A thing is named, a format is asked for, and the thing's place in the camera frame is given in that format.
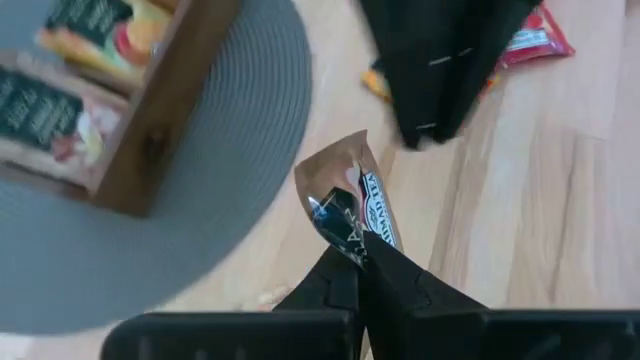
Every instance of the wooden box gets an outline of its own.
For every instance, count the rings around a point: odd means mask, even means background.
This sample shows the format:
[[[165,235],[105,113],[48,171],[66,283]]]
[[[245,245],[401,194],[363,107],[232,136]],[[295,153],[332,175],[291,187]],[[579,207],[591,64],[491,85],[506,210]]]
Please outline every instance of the wooden box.
[[[108,147],[100,160],[106,171],[99,184],[83,188],[0,164],[4,179],[116,212],[148,215],[240,0],[153,1],[174,12],[173,20],[144,85],[131,90],[122,131],[113,138],[118,145]]]

